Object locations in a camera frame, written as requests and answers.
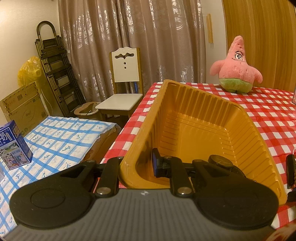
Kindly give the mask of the orange plastic tray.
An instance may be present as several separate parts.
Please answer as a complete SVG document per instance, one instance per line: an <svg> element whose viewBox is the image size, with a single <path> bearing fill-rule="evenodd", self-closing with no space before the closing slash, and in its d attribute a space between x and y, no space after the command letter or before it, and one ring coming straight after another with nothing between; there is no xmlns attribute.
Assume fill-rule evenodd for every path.
<svg viewBox="0 0 296 241"><path fill-rule="evenodd" d="M165 80L119 171L121 183L132 189L162 189L168 178L156 178L152 149L185 163L207 161L211 155L229 159L247 178L275 192L280 204L287 194L282 178L259 130L244 108L187 84Z"/></svg>

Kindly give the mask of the blue white patterned cloth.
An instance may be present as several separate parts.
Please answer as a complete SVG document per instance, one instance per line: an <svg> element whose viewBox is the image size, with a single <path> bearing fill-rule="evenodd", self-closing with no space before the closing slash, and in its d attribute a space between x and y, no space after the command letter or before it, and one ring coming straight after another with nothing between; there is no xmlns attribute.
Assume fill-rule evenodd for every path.
<svg viewBox="0 0 296 241"><path fill-rule="evenodd" d="M84 160L100 163L120 133L116 123L48 116L24 138L32 161L9 170L1 161L1 237L16 226L9 202L19 188L70 168Z"/></svg>

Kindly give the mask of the beige round basin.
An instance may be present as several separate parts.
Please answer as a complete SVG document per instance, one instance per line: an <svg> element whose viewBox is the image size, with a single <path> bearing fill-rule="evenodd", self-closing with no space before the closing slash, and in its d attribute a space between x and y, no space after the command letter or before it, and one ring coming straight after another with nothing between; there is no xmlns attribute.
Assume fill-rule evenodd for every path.
<svg viewBox="0 0 296 241"><path fill-rule="evenodd" d="M86 102L80 106L78 106L74 110L74 114L76 116L91 116L98 113L98 109L96 108L97 105L99 105L100 102L91 101Z"/></svg>

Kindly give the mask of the blue milk carton box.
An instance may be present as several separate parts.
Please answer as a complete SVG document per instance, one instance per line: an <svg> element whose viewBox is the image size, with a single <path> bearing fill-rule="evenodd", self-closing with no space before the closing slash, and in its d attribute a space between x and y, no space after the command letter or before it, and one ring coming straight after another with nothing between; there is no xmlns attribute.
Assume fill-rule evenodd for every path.
<svg viewBox="0 0 296 241"><path fill-rule="evenodd" d="M1 158L9 170L29 164L32 161L33 153L14 120L1 127L0 135Z"/></svg>

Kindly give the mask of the white wooden chair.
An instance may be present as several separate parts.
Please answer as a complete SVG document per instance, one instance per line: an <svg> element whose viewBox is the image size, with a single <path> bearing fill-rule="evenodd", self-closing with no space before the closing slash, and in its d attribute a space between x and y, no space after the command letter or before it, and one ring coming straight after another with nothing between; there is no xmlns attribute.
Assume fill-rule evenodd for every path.
<svg viewBox="0 0 296 241"><path fill-rule="evenodd" d="M140 48L123 47L110 52L110 70L114 94L96 109L106 115L131 117L144 97Z"/></svg>

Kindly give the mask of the brown cardboard box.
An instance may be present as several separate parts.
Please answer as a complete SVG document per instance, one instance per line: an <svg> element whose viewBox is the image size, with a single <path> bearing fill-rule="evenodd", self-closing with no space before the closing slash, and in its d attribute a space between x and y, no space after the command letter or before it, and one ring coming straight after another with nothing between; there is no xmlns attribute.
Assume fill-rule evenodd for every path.
<svg viewBox="0 0 296 241"><path fill-rule="evenodd" d="M48 116L34 82L2 99L1 109L8 122L15 121L23 137Z"/></svg>

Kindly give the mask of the pink starfish plush toy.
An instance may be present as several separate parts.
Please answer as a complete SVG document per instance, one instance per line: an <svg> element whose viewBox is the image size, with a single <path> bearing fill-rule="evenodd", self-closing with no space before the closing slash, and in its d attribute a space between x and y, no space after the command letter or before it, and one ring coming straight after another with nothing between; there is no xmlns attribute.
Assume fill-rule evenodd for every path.
<svg viewBox="0 0 296 241"><path fill-rule="evenodd" d="M242 36L236 36L231 43L227 56L214 62L210 75L218 76L220 85L227 92L248 93L254 82L262 83L263 77L259 70L248 65Z"/></svg>

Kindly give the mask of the red white checkered tablecloth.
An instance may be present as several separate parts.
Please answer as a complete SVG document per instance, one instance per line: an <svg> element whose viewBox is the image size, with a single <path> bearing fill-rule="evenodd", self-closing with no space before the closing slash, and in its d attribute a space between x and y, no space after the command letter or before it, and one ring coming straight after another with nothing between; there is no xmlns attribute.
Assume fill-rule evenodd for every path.
<svg viewBox="0 0 296 241"><path fill-rule="evenodd" d="M105 160L116 156L125 157L154 102L157 94L157 85L162 83L155 83L149 89L106 153ZM236 94L225 92L217 84L186 84L239 104L244 108L266 142L287 194L285 159L288 154L295 152L295 105L292 104L292 93L255 87L248 94ZM279 228L294 222L295 203L286 201L285 204L280 204L278 213L273 221L273 227Z"/></svg>

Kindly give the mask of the grey patterned curtain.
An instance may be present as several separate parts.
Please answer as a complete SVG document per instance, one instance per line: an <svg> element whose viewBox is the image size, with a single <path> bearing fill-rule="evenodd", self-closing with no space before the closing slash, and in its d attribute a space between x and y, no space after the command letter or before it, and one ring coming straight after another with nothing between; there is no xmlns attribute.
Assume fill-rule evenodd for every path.
<svg viewBox="0 0 296 241"><path fill-rule="evenodd" d="M114 93L109 54L140 50L144 91L153 83L206 81L200 1L59 1L63 42L87 101Z"/></svg>

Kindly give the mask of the yellow plastic bag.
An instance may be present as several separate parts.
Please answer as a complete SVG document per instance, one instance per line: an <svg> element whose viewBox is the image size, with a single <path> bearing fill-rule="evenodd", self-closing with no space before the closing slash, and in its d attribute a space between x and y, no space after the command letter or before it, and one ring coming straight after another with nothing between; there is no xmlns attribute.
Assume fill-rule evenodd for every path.
<svg viewBox="0 0 296 241"><path fill-rule="evenodd" d="M39 81L42 76L41 61L37 56L28 59L18 71L18 86L27 86L32 82Z"/></svg>

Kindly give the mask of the clear framed sand picture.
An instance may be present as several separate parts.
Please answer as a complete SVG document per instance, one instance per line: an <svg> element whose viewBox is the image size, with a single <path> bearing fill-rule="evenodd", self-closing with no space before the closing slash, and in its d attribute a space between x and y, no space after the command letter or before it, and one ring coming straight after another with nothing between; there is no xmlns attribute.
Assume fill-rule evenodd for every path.
<svg viewBox="0 0 296 241"><path fill-rule="evenodd" d="M295 87L295 90L294 90L294 93L293 93L292 103L296 104L296 87Z"/></svg>

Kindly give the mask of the wooden door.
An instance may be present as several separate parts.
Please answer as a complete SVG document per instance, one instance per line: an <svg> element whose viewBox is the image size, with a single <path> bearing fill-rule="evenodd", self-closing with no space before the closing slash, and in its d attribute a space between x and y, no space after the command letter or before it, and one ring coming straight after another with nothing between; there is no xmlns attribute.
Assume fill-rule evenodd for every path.
<svg viewBox="0 0 296 241"><path fill-rule="evenodd" d="M244 39L246 61L262 76L256 87L295 90L295 8L290 1L223 1L227 44Z"/></svg>

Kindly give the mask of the wooden sticks on wall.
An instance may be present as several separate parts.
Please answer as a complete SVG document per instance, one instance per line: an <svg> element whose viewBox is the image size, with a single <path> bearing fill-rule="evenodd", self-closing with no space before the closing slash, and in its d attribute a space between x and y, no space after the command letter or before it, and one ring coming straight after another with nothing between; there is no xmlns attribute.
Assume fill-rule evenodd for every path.
<svg viewBox="0 0 296 241"><path fill-rule="evenodd" d="M207 33L208 33L208 43L210 44L210 47L213 48L213 29L212 29L212 18L211 14L208 14L206 16L206 21L207 21Z"/></svg>

